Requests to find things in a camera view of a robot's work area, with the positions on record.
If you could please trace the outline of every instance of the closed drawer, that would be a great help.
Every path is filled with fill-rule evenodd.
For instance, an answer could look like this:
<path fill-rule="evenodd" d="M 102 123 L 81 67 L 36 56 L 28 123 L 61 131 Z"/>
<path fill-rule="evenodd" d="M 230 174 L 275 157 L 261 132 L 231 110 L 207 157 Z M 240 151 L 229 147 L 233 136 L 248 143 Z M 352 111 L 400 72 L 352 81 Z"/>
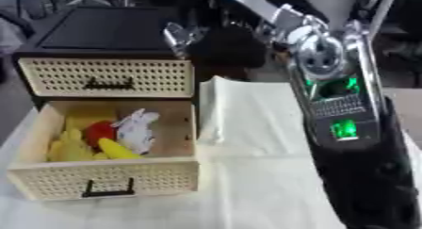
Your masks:
<path fill-rule="evenodd" d="M 185 60 L 21 57 L 24 79 L 47 97 L 192 97 Z"/>

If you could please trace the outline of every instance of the white tablecloth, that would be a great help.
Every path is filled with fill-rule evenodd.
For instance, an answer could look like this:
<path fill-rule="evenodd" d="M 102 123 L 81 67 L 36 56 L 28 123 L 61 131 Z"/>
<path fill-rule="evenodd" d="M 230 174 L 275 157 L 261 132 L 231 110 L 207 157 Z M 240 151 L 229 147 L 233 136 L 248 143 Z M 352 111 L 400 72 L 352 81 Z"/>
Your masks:
<path fill-rule="evenodd" d="M 339 229 L 312 164 L 288 84 L 214 78 L 202 84 L 200 189 L 181 195 L 30 202 L 6 167 L 32 110 L 0 150 L 0 226 L 5 229 Z M 421 154 L 405 135 L 420 185 Z"/>

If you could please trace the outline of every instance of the drawer handle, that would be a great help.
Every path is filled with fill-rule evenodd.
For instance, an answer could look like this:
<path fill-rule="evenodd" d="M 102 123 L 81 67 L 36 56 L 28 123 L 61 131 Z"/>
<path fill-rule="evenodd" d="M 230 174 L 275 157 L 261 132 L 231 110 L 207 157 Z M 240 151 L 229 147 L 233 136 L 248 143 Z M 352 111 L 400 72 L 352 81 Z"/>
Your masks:
<path fill-rule="evenodd" d="M 88 84 L 84 86 L 84 90 L 134 90 L 134 79 L 128 77 L 127 80 L 121 84 L 106 84 L 100 83 L 95 77 L 91 77 Z"/>
<path fill-rule="evenodd" d="M 93 180 L 89 180 L 85 192 L 82 193 L 82 198 L 87 197 L 103 197 L 103 196 L 119 196 L 119 195 L 134 195 L 134 178 L 129 178 L 127 190 L 111 190 L 111 191 L 92 191 L 94 185 Z"/>

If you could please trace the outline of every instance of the wicker drawer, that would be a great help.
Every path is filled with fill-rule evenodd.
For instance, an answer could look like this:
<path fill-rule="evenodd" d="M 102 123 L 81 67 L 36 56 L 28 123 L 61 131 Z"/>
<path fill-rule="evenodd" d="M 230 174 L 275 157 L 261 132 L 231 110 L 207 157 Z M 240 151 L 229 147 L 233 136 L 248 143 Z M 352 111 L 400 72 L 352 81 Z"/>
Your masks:
<path fill-rule="evenodd" d="M 186 60 L 21 57 L 18 63 L 37 96 L 189 98 L 194 91 Z"/>
<path fill-rule="evenodd" d="M 113 107 L 125 115 L 138 108 L 155 111 L 155 143 L 148 157 L 104 161 L 46 162 L 65 114 L 75 107 Z M 196 190 L 195 114 L 189 101 L 82 102 L 47 104 L 8 168 L 9 179 L 31 200 L 74 200 L 111 196 L 172 194 Z"/>

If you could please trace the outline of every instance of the robotic hand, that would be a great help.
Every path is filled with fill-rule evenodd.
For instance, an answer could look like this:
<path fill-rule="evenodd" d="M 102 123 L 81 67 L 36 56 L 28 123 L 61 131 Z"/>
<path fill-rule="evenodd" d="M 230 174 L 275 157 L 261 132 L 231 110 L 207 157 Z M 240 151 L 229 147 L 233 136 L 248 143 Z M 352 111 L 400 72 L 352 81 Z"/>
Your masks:
<path fill-rule="evenodd" d="M 348 229 L 411 229 L 420 223 L 417 190 L 393 104 L 381 93 L 373 51 L 357 21 L 330 31 L 312 15 L 267 0 L 233 0 L 261 19 L 255 37 L 287 50 L 291 86 L 324 189 Z M 168 24 L 174 53 L 203 37 Z"/>

